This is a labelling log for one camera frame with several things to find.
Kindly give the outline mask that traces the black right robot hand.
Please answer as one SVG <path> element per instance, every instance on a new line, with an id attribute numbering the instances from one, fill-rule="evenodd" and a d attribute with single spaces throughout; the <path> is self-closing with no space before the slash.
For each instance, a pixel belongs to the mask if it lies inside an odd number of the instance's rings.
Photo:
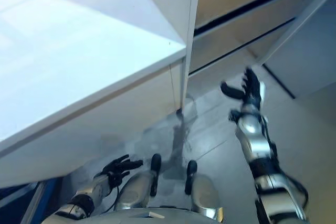
<path id="1" fill-rule="evenodd" d="M 260 110 L 261 94 L 260 82 L 253 72 L 247 67 L 244 71 L 242 90 L 229 86 L 226 82 L 220 85 L 221 92 L 232 99 L 241 100 L 243 104 L 251 104 Z"/>

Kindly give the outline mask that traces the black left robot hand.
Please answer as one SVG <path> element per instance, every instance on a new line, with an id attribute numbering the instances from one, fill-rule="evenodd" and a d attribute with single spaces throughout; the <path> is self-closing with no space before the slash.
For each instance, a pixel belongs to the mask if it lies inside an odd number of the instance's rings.
<path id="1" fill-rule="evenodd" d="M 128 176 L 131 170 L 140 168 L 142 165 L 143 160 L 132 161 L 129 154 L 126 154 L 107 164 L 100 174 L 107 175 L 110 183 L 120 185 L 123 178 Z"/>

